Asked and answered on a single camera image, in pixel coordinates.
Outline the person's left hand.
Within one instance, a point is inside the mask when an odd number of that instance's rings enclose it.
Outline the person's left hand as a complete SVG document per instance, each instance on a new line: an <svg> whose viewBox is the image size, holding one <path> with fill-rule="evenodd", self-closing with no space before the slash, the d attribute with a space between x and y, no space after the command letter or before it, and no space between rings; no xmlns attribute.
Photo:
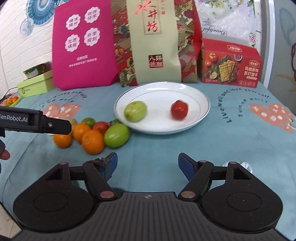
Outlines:
<svg viewBox="0 0 296 241"><path fill-rule="evenodd" d="M6 150L6 146L2 140L0 140L0 159L8 160L11 157L9 151Z"/></svg>

